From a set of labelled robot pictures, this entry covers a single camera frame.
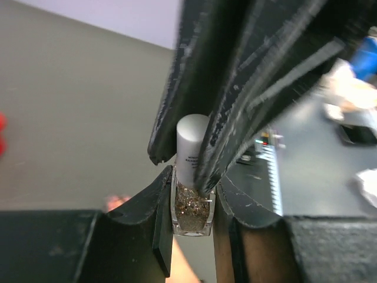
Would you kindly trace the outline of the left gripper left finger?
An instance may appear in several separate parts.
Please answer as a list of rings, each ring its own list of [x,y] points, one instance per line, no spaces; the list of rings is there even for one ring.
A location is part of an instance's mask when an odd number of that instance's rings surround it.
[[[164,282],[173,231],[167,166],[123,205],[1,212],[2,282]]]

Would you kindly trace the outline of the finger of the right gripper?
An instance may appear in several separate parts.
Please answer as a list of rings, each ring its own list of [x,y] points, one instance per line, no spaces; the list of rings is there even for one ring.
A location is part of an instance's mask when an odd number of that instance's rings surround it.
[[[291,103],[292,85],[314,85],[374,20],[375,1],[251,4],[201,146],[197,191],[209,194],[251,138]]]
[[[148,144],[153,164],[177,152],[176,124],[208,116],[225,84],[251,1],[183,1],[177,43]]]

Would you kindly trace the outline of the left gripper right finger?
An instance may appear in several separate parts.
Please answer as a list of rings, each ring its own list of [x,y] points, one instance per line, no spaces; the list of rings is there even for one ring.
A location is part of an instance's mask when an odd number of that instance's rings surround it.
[[[279,216],[221,182],[213,226],[218,282],[375,282],[376,220]]]

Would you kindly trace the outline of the glitter nail polish bottle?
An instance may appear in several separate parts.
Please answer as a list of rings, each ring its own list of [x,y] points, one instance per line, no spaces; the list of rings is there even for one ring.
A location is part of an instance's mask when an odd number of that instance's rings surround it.
[[[216,191],[201,197],[177,180],[176,168],[171,176],[170,212],[173,234],[178,236],[210,236],[216,205]]]

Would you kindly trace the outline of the white nail polish cap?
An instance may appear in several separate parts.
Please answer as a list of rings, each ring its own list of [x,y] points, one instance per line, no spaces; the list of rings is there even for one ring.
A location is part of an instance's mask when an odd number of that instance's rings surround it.
[[[194,172],[199,161],[199,153],[209,117],[202,114],[189,114],[177,123],[177,181],[185,187],[194,188]]]

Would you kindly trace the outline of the mannequin hand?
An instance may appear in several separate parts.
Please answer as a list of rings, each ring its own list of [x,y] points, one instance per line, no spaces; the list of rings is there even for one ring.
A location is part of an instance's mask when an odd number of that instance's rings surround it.
[[[107,199],[107,210],[111,212],[123,203],[128,201],[128,196],[110,196]],[[172,255],[171,255],[171,271],[170,276],[166,278],[166,283],[200,283],[203,282],[195,274],[189,265],[183,251],[175,238],[173,238]]]

